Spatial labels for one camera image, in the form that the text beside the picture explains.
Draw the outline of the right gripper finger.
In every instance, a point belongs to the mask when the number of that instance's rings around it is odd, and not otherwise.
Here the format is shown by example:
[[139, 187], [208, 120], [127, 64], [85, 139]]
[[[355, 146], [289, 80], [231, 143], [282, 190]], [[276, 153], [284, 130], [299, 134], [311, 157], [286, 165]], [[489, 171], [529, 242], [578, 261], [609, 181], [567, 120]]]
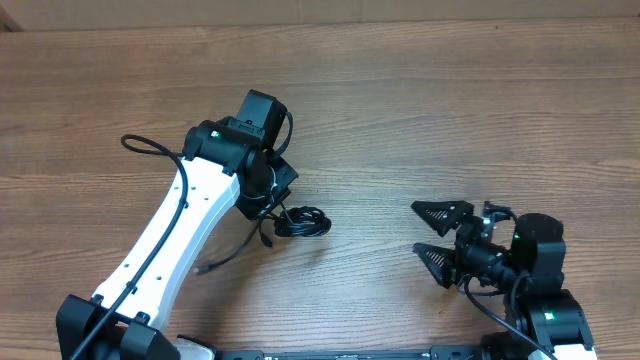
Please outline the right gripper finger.
[[436, 283], [445, 288], [450, 288], [456, 280], [456, 254], [452, 249], [415, 243], [412, 251], [420, 258]]
[[473, 214], [474, 206], [466, 201], [414, 201], [411, 209], [440, 237], [444, 237]]

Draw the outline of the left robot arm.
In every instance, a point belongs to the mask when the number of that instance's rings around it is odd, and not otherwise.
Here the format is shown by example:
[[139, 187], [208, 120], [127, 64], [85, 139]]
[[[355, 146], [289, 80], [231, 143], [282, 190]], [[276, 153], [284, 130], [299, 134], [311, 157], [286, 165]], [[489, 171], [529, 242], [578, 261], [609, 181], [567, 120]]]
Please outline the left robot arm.
[[187, 133], [182, 153], [163, 146], [178, 171], [129, 254], [90, 299], [68, 296], [56, 315], [65, 359], [213, 359], [193, 338], [165, 337], [181, 285], [232, 208], [261, 222], [290, 193], [297, 173], [276, 139], [292, 116], [277, 98], [251, 90], [236, 116]]

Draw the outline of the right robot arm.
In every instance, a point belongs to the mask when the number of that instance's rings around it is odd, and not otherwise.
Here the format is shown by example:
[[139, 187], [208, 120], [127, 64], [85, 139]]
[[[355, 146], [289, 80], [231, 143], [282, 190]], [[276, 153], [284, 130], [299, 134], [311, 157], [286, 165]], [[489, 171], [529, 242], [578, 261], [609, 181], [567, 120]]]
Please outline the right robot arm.
[[456, 288], [503, 331], [477, 345], [434, 346], [433, 359], [594, 359], [585, 313], [564, 288], [563, 224], [545, 214], [517, 215], [485, 202], [415, 201], [412, 210], [439, 236], [455, 233], [453, 248], [426, 243], [413, 252], [435, 282]]

